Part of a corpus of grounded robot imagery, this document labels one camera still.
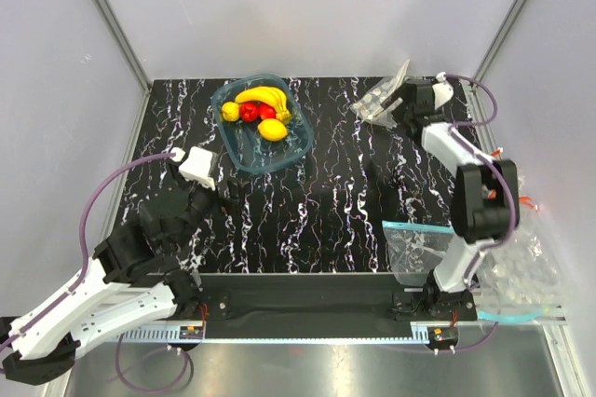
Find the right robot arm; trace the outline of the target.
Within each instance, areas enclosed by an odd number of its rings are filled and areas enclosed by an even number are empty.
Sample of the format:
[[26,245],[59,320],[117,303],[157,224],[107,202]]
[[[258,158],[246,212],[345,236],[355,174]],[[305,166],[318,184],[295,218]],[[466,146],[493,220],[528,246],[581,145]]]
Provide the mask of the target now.
[[407,79],[384,101],[407,136],[454,177],[450,218],[454,238],[417,293],[394,297],[398,320],[447,321],[471,312],[473,279],[485,255],[502,246],[519,224],[516,164],[482,152],[449,123],[441,111],[454,96],[443,74]]

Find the yellow lemon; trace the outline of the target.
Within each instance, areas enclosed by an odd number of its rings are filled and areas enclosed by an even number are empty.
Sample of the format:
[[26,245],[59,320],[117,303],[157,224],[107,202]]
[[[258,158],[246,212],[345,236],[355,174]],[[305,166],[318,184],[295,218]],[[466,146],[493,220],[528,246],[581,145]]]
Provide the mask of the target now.
[[262,120],[257,130],[269,142],[279,142],[288,136],[287,127],[281,121],[273,118]]

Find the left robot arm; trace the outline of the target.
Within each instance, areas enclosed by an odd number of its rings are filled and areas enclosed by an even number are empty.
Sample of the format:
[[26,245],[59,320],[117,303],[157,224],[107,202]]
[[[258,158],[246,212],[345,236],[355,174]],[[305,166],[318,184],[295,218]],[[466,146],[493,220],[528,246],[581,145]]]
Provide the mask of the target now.
[[35,310],[1,320],[6,379],[42,385],[107,342],[148,322],[189,319],[207,308],[195,273],[166,267],[219,202],[211,169],[174,167],[178,189],[115,228],[76,274]]

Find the white dotted zip bag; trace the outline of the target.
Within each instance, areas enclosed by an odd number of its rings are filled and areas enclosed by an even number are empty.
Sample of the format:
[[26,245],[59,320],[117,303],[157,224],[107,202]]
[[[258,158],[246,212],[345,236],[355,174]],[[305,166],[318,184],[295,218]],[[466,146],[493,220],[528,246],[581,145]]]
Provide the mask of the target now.
[[361,99],[350,106],[350,110],[360,121],[373,125],[372,121],[381,116],[381,103],[386,98],[394,97],[394,93],[406,79],[409,64],[410,60],[407,59],[395,75],[382,78]]

